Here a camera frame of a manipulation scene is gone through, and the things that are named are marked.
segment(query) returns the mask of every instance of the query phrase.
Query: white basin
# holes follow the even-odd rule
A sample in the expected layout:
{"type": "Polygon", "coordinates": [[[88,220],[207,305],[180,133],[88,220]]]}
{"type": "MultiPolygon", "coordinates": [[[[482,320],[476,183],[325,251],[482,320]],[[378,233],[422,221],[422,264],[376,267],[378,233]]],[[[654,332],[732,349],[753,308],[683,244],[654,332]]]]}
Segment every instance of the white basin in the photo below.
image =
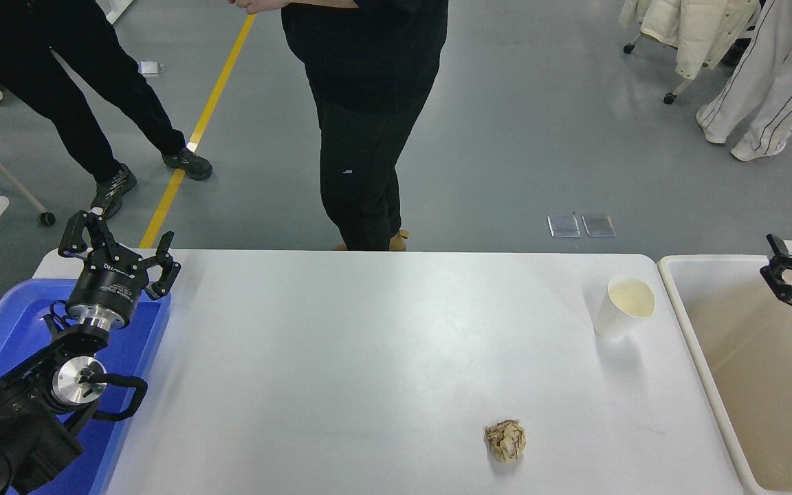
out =
{"type": "Polygon", "coordinates": [[[792,307],[767,263],[667,256],[659,271],[745,491],[772,495],[792,493],[792,307]]]}

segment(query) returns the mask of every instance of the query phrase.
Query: striped pants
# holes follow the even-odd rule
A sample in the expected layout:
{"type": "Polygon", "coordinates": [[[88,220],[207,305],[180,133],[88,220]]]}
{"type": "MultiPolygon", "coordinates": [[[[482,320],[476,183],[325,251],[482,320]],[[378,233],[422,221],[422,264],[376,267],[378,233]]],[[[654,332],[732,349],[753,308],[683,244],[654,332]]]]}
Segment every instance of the striped pants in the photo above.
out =
{"type": "Polygon", "coordinates": [[[696,113],[705,138],[723,144],[757,110],[731,153],[749,161],[773,156],[792,135],[792,0],[769,0],[756,35],[719,95],[696,113]]]}

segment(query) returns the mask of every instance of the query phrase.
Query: white jacket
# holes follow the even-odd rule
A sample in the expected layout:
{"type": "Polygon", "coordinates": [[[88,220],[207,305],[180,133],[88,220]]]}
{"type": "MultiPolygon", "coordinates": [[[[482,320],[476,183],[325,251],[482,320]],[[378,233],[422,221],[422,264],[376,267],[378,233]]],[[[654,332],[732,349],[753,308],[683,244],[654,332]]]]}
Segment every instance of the white jacket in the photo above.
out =
{"type": "Polygon", "coordinates": [[[758,0],[626,0],[619,22],[676,48],[676,72],[695,79],[713,69],[760,13],[758,0]]]}

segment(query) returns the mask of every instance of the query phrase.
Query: person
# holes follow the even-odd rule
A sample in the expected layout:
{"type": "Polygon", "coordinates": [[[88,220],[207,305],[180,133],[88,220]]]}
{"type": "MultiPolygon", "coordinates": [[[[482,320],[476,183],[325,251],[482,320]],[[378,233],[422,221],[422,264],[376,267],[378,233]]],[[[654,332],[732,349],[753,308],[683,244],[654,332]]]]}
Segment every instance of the person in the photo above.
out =
{"type": "Polygon", "coordinates": [[[51,50],[132,119],[167,166],[196,181],[210,178],[210,162],[186,148],[95,0],[0,0],[0,83],[50,119],[70,156],[93,175],[91,209],[110,219],[136,178],[114,159],[85,95],[51,50]]]}
{"type": "Polygon", "coordinates": [[[755,31],[723,90],[695,115],[708,142],[725,144],[757,110],[730,151],[742,161],[780,153],[792,135],[792,0],[766,2],[755,31]]]}
{"type": "Polygon", "coordinates": [[[344,244],[402,251],[396,162],[424,108],[446,41],[448,0],[229,0],[282,9],[320,123],[320,195],[344,244]]]}

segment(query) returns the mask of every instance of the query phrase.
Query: concrete floor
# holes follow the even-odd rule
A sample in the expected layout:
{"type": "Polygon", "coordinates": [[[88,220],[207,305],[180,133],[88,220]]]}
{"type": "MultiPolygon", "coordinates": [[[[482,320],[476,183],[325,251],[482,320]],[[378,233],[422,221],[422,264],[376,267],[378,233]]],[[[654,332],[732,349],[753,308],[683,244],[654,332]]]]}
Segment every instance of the concrete floor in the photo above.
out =
{"type": "MultiPolygon", "coordinates": [[[[779,156],[741,163],[694,121],[728,78],[704,70],[672,106],[674,51],[617,22],[619,2],[491,8],[450,4],[442,69],[399,163],[409,250],[764,254],[792,239],[792,138],[779,156]],[[609,214],[614,238],[554,239],[547,215],[609,214]]],[[[163,63],[152,87],[190,134],[245,15],[224,0],[136,0],[116,25],[125,50],[163,63]]],[[[116,157],[139,186],[110,223],[138,245],[171,173],[132,122],[81,83],[116,157]]],[[[164,229],[176,248],[330,250],[340,242],[318,194],[318,128],[302,66],[279,14],[257,16],[198,153],[216,173],[183,181],[164,229]]],[[[0,298],[56,247],[94,183],[53,126],[10,94],[0,103],[0,160],[58,223],[10,198],[0,218],[0,298]]]]}

